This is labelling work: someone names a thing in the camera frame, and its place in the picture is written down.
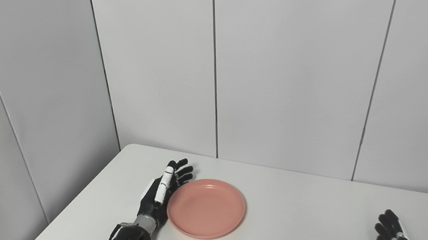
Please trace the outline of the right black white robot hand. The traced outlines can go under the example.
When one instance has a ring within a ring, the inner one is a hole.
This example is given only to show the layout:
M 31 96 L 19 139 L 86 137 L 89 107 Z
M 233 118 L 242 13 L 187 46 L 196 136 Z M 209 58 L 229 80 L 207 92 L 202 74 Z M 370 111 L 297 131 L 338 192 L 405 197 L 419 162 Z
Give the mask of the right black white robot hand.
M 378 223 L 374 228 L 377 240 L 410 240 L 399 217 L 390 209 L 378 216 Z

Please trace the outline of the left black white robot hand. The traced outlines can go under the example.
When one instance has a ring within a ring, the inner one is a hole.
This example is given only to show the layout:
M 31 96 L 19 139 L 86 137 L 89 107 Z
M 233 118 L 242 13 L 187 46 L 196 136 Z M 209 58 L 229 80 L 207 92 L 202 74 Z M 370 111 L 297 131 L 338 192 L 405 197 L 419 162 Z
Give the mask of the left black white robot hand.
M 178 162 L 170 161 L 163 175 L 154 179 L 147 187 L 134 223 L 150 234 L 163 226 L 168 219 L 167 205 L 171 196 L 193 179 L 193 169 L 186 158 Z

